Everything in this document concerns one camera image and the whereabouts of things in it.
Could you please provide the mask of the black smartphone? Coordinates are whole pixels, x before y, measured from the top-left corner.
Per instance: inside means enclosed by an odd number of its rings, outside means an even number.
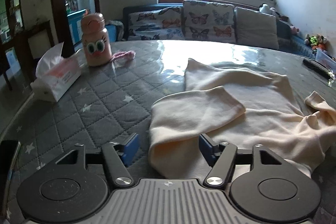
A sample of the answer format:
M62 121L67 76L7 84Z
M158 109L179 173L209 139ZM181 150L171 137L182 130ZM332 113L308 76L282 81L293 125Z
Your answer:
M9 195L10 181L21 143L18 140L1 141L0 164L1 164L1 223L9 223L6 219L7 199Z

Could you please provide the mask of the dark wooden cabinet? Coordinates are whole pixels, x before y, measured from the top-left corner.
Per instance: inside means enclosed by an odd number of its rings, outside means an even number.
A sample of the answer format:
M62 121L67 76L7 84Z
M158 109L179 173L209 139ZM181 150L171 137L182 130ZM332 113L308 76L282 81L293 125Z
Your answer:
M1 12L1 14L5 14L7 26L9 28L4 32L5 34L9 34L9 37L1 39L1 76L4 77L9 90L13 90L12 84L7 76L10 64L6 53L11 49L15 50L15 54L25 78L33 82L34 79L36 79L33 69L35 65L37 65L37 59L33 58L29 39L45 31L48 37L49 46L55 46L55 42L49 20L44 20L42 22L37 21L32 27L25 28L21 2L16 2L15 0L1 0L1 4L5 5L5 10L4 12Z

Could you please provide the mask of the dark blue sofa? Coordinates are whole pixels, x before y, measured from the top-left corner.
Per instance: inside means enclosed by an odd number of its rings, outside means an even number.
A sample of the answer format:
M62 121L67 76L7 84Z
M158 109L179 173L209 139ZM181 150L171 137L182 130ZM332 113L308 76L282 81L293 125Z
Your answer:
M272 14L232 4L186 0L123 9L126 40L197 40L268 48L314 58L292 34L293 27Z

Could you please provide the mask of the white plush toy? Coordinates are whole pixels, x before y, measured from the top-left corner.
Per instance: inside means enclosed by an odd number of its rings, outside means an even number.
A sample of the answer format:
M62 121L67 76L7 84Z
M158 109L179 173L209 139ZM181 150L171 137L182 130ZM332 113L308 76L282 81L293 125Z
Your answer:
M263 3L262 5L260 5L259 11L264 14L269 14L273 16L277 15L276 9L274 7L270 7L266 3Z

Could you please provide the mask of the cream knit sweater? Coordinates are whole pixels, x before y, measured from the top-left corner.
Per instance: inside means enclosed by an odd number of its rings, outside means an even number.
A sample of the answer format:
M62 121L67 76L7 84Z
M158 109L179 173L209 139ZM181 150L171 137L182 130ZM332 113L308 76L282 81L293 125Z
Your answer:
M316 92L305 104L312 114L301 111L286 75L189 59L185 91L151 107L150 165L166 178L204 178L198 139L207 134L240 149L264 145L310 176L335 143L335 109Z

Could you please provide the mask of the blue stool with cloth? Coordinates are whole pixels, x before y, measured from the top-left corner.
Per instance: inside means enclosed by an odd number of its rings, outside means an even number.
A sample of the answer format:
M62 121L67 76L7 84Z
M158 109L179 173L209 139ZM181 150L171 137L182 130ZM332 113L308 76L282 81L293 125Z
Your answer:
M124 24L120 20L108 20L105 24L108 30L110 42L119 42L123 40Z

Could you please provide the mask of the plush toy pile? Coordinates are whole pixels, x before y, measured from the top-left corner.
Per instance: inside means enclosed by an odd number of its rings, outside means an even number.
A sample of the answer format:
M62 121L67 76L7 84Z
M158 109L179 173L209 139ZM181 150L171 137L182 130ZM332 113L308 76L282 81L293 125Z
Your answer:
M310 46L313 51L317 50L318 48L323 51L327 50L328 40L323 35L316 34L316 35L310 36L309 34L307 34L304 42L307 46Z

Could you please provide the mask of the white tissue pack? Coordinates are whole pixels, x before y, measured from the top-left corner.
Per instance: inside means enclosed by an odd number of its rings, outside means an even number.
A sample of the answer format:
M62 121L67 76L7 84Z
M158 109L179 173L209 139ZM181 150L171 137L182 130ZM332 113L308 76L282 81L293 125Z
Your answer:
M58 102L81 75L76 56L64 58L62 50L63 43L58 43L38 61L30 84L37 100Z

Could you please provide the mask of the middle butterfly print cushion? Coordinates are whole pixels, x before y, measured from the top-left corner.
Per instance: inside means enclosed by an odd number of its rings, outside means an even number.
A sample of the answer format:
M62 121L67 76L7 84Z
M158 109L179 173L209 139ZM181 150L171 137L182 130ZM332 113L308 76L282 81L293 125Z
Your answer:
M185 0L183 19L183 30L187 40L236 42L233 5Z

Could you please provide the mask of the black remote control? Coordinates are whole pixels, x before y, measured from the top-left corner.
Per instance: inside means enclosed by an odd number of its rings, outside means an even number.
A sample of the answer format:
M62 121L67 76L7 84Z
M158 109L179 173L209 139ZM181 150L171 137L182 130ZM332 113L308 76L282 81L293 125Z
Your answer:
M331 69L327 69L327 67L323 66L319 62L312 60L312 59L304 58L302 63L310 70L318 73L320 76L328 80L335 80L334 72Z

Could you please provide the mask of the butterfly print cushion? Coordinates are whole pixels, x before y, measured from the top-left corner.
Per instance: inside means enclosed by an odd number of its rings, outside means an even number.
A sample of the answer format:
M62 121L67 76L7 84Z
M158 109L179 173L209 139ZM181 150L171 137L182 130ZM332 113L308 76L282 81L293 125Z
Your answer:
M236 42L233 5L185 0L183 19L183 30L187 40Z
M182 8L167 7L128 15L128 40L184 40Z

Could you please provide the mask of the plain grey cushion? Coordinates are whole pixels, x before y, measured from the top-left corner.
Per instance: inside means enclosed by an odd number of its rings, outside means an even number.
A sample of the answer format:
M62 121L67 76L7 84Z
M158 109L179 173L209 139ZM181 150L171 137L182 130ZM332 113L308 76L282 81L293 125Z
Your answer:
M275 16L236 7L235 18L238 44L279 50Z

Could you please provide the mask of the clear plastic storage box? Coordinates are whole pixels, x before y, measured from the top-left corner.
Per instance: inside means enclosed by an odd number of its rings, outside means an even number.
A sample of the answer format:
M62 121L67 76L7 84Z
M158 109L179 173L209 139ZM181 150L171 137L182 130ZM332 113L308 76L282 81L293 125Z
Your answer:
M315 54L315 61L323 65L324 67L335 71L336 62L325 54L322 50L317 50Z

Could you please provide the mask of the left butterfly print cushion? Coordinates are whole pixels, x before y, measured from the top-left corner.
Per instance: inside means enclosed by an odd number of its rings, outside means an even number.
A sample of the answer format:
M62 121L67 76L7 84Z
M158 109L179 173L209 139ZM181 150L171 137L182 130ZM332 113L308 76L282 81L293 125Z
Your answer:
M167 7L128 15L128 40L184 40L182 8Z

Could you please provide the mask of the blue plastic drawer unit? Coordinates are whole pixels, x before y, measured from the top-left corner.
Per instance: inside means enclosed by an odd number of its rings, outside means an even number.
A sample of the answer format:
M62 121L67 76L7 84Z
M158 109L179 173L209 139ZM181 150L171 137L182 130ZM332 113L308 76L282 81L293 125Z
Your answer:
M86 12L86 9L82 9L67 15L73 45L81 42L83 35L81 29L81 20Z

